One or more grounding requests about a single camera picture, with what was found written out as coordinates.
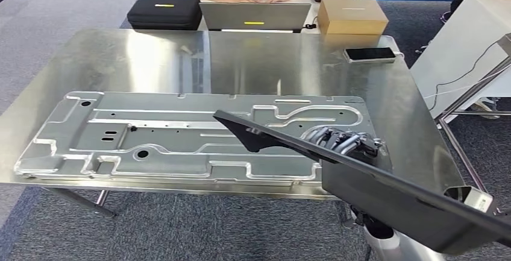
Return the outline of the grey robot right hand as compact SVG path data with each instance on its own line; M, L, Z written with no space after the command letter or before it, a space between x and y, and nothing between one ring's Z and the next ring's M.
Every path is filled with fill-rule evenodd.
M320 126L305 131L300 138L312 144L390 171L392 162L383 139L364 131Z

